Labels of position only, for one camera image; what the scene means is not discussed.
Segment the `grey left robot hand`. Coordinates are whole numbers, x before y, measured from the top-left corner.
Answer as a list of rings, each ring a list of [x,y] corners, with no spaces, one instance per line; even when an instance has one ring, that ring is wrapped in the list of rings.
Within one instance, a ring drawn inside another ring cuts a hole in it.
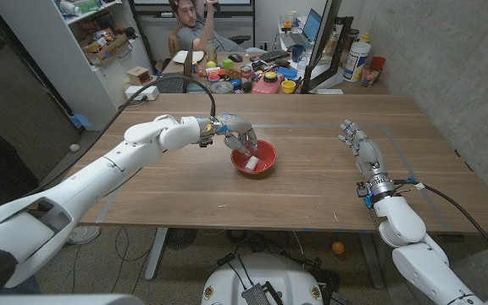
[[[252,124],[234,114],[219,114],[197,118],[200,136],[198,144],[206,147],[213,143],[216,135],[224,136],[225,145],[245,156],[251,157],[258,150],[258,139]]]

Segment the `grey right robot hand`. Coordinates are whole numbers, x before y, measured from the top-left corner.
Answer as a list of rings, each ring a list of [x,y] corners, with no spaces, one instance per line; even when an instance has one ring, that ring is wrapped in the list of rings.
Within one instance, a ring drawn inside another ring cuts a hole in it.
[[[379,147],[356,123],[346,119],[340,127],[344,135],[339,135],[338,138],[351,148],[358,172],[364,178],[363,183],[358,183],[358,195],[368,197],[372,204],[384,197],[391,197],[395,186],[388,178],[385,160]]]

